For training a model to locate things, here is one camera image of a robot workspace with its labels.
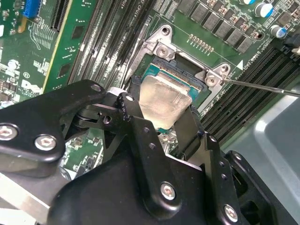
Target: screw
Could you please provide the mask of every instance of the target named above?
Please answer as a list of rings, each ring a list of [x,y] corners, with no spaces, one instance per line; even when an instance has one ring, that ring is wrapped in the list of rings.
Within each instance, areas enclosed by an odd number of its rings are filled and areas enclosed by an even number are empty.
[[[34,141],[35,146],[42,151],[50,151],[55,148],[55,138],[49,135],[42,135]]]
[[[210,139],[213,141],[213,142],[217,142],[216,138],[214,136],[210,136]]]
[[[167,183],[163,183],[160,186],[160,191],[163,197],[165,197],[167,200],[173,200],[176,196],[174,188]]]
[[[234,153],[234,156],[235,156],[238,160],[242,160],[242,157],[241,157],[238,153]]]
[[[91,88],[92,88],[93,90],[95,90],[95,91],[98,91],[98,92],[101,91],[101,87],[100,87],[99,85],[96,85],[96,84],[93,84],[93,85],[91,86]]]
[[[166,58],[169,54],[168,49],[165,46],[160,46],[157,51],[157,56],[160,58]]]
[[[216,78],[215,76],[208,76],[206,79],[205,79],[205,83],[207,84],[207,86],[209,87],[213,87],[217,84],[217,81],[216,81]]]
[[[133,98],[133,97],[131,97],[130,95],[126,95],[126,98],[127,98],[129,101],[131,101],[131,102],[133,102],[133,101],[134,101],[134,98]]]
[[[11,125],[0,126],[0,141],[10,141],[17,137],[18,131]]]
[[[224,206],[225,213],[227,217],[236,223],[238,221],[238,214],[236,214],[236,211],[230,206],[230,205],[225,205]]]

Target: capacitor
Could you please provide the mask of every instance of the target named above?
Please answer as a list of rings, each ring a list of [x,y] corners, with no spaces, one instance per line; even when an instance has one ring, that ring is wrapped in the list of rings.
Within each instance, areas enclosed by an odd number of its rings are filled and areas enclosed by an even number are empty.
[[[269,17],[272,15],[273,9],[272,4],[261,2],[255,6],[254,14],[257,17]]]
[[[255,0],[239,0],[242,5],[251,5],[255,2]]]
[[[273,25],[270,28],[270,33],[272,36],[276,38],[284,38],[287,34],[287,30],[283,27],[280,27],[278,25]]]

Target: black mechanical arm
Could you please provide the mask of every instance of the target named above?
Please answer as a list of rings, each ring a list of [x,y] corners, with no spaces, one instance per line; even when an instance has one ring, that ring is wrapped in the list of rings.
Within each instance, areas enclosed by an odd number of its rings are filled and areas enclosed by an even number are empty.
[[[56,173],[65,142],[104,130],[105,163],[62,187],[42,223],[297,224],[239,153],[221,154],[192,106],[174,125],[178,147],[167,157],[133,90],[106,93],[85,80],[0,111],[6,178],[42,182]]]

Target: motherboard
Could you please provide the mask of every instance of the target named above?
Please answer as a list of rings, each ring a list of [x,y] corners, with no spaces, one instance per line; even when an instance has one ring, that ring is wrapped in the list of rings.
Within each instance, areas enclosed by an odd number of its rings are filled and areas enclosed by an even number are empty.
[[[285,44],[300,33],[299,0],[0,3],[0,108],[82,79],[130,90],[135,78],[144,117],[167,153],[190,104],[225,144],[278,100],[214,74],[279,88],[300,75],[299,56]],[[103,146],[97,130],[67,142],[68,179],[101,164]]]

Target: blue connector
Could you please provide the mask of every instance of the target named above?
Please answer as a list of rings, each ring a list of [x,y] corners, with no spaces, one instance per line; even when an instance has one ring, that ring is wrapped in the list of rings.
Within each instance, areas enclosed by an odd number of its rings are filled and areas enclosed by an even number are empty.
[[[27,18],[33,18],[38,15],[41,0],[27,0],[23,15]]]

